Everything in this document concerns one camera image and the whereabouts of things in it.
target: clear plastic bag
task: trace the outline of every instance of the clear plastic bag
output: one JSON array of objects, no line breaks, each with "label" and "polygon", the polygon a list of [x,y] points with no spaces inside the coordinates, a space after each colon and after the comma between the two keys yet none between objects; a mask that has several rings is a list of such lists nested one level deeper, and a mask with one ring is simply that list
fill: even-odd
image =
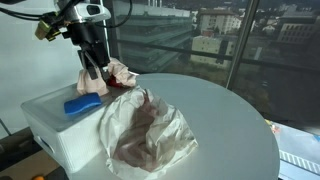
[{"label": "clear plastic bag", "polygon": [[101,120],[107,167],[122,179],[157,179],[198,144],[181,112],[149,90],[119,96]]}]

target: round table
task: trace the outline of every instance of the round table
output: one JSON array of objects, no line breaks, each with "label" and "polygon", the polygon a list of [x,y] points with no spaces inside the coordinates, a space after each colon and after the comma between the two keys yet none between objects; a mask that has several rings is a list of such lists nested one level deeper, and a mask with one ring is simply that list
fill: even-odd
[{"label": "round table", "polygon": [[[161,179],[278,179],[280,159],[276,139],[264,118],[244,99],[214,83],[176,74],[139,75],[137,84],[176,106],[199,143],[196,150]],[[91,162],[77,177],[95,173],[94,177],[99,179],[96,173],[102,173],[99,170],[105,166],[102,162],[96,165]],[[102,169],[101,179],[106,176],[118,179],[106,167]]]}]

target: wall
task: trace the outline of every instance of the wall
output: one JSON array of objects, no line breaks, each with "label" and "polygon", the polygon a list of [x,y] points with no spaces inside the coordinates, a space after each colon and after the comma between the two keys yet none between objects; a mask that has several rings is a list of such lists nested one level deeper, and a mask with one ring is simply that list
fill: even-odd
[{"label": "wall", "polygon": [[208,28],[211,28],[211,26],[209,26],[209,23],[210,23],[210,16],[209,15],[200,16],[200,29],[201,29],[201,32],[203,30],[207,30]]},{"label": "wall", "polygon": [[278,36],[278,41],[292,44],[304,44],[317,30],[318,27],[314,24],[284,23]]},{"label": "wall", "polygon": [[[127,15],[129,11],[129,3],[122,1],[114,1],[114,13],[115,16]],[[144,12],[148,12],[150,16],[177,16],[177,17],[190,17],[190,11],[163,8],[163,7],[152,7],[142,4],[133,4],[132,15],[143,15]]]},{"label": "wall", "polygon": [[[52,0],[30,0],[0,7],[40,14],[54,9]],[[27,127],[22,102],[75,83],[80,61],[70,40],[53,42],[34,36],[37,22],[0,13],[0,118],[11,133]],[[0,128],[0,139],[6,133]]]},{"label": "wall", "polygon": [[[218,54],[219,49],[220,49],[220,45],[221,45],[220,39],[198,36],[198,37],[193,38],[192,50]],[[232,45],[234,45],[233,42],[228,43],[228,47],[227,47],[225,55],[230,56],[233,54]],[[191,55],[191,57],[190,57],[190,61],[192,61],[192,62],[208,64],[208,65],[215,66],[215,67],[221,68],[221,69],[228,69],[230,67],[231,61],[225,60],[223,62],[223,64],[220,64],[220,63],[216,63],[216,60],[217,60],[216,58],[197,56],[197,55]]]}]

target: white styrofoam box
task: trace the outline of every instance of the white styrofoam box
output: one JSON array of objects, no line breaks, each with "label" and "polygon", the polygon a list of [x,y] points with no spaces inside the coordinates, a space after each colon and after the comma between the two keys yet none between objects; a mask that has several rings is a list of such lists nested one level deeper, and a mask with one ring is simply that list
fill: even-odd
[{"label": "white styrofoam box", "polygon": [[113,100],[105,95],[103,105],[66,115],[64,103],[77,96],[76,85],[71,85],[21,105],[35,141],[69,173],[80,170],[102,150],[99,123],[104,107]]}]

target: city buildings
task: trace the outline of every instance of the city buildings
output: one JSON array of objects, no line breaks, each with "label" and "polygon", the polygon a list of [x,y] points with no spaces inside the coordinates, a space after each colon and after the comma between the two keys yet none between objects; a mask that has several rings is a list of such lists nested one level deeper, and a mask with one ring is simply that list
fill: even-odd
[{"label": "city buildings", "polygon": [[[193,38],[192,50],[208,52],[219,55],[229,55],[233,54],[233,48],[235,46],[235,41],[228,41],[223,38],[211,38],[206,36],[198,36]],[[220,58],[211,58],[198,55],[191,55],[191,62],[203,63],[215,66],[217,68],[226,69],[230,66],[231,61],[225,61]]]},{"label": "city buildings", "polygon": [[[129,4],[116,1],[116,20],[126,18]],[[192,17],[185,10],[133,4],[130,19],[118,28],[120,40],[174,48],[190,46]],[[136,72],[159,72],[174,61],[178,52],[120,43],[120,59]]]},{"label": "city buildings", "polygon": [[320,30],[320,16],[315,12],[294,11],[291,7],[279,18],[277,28],[278,42],[306,44]]},{"label": "city buildings", "polygon": [[219,30],[219,34],[232,33],[240,28],[242,21],[238,15],[225,9],[201,9],[198,16],[201,32],[213,29]]},{"label": "city buildings", "polygon": [[[208,52],[222,56],[232,56],[236,45],[237,36],[218,36],[215,38],[198,36],[193,38],[192,50]],[[244,59],[259,60],[263,49],[268,46],[268,41],[263,37],[249,37],[246,48],[243,52]],[[191,62],[203,63],[221,69],[229,68],[231,61],[224,58],[212,58],[198,55],[191,55]]]}]

